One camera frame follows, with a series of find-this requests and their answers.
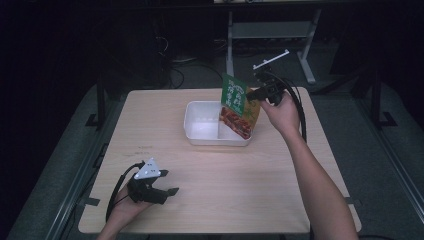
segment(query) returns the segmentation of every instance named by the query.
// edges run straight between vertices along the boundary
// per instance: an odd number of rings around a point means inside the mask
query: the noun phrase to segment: wooden table
[[[349,193],[307,91],[308,145],[345,197]],[[168,176],[154,187],[179,187],[164,205],[154,205],[123,231],[133,233],[306,233],[306,216],[293,163],[280,134],[261,111],[246,147],[194,146],[183,129],[190,101],[219,101],[221,89],[143,90],[128,95],[79,229],[98,233],[110,195],[134,163],[156,159]],[[358,215],[350,206],[357,230]]]

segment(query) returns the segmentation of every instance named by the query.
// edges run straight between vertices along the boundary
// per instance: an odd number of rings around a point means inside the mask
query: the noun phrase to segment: hand
[[[148,202],[134,202],[128,197],[128,188],[125,185],[117,194],[115,207],[109,216],[109,220],[98,236],[100,239],[115,239],[118,233],[131,223],[142,211],[153,205]]]
[[[278,106],[272,106],[266,101],[261,101],[261,107],[268,115],[271,124],[280,132],[284,139],[293,134],[300,134],[299,114],[293,98],[288,92],[283,93],[283,99]]]

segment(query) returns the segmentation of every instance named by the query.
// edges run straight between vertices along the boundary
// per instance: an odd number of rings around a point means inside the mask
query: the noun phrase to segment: snack bag
[[[223,74],[221,95],[222,109],[219,120],[244,139],[249,139],[258,120],[259,101],[248,101],[246,94],[253,91],[247,85],[228,74]]]

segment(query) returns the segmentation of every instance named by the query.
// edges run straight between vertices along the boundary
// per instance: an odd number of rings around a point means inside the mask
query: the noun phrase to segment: white plastic container
[[[249,139],[243,139],[231,128],[219,121],[219,101],[194,101],[187,105],[184,130],[193,145],[247,146]]]

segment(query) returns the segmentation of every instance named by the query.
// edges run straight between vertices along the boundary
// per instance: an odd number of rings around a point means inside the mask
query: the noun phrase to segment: human arm
[[[108,221],[100,232],[97,240],[115,239],[118,233],[132,222],[142,211],[152,205],[148,202],[134,202],[128,197],[128,188],[125,185],[117,194]]]
[[[316,239],[358,239],[343,195],[299,132],[299,117],[293,98],[285,92],[278,106],[265,101],[261,102],[261,106],[290,151],[303,204]]]

